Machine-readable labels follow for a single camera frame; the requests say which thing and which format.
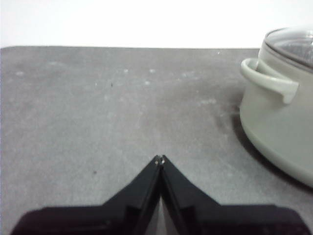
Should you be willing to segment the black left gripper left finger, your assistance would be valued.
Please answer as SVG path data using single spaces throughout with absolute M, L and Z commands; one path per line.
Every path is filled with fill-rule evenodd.
M 107 202 L 96 206 L 45 207 L 25 213 L 13 235 L 143 235 L 158 205 L 161 157 Z

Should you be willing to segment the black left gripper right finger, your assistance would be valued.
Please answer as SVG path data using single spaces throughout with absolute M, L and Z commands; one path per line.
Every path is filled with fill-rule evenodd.
M 276 205 L 222 205 L 161 156 L 161 195 L 180 235 L 309 235 L 295 210 Z

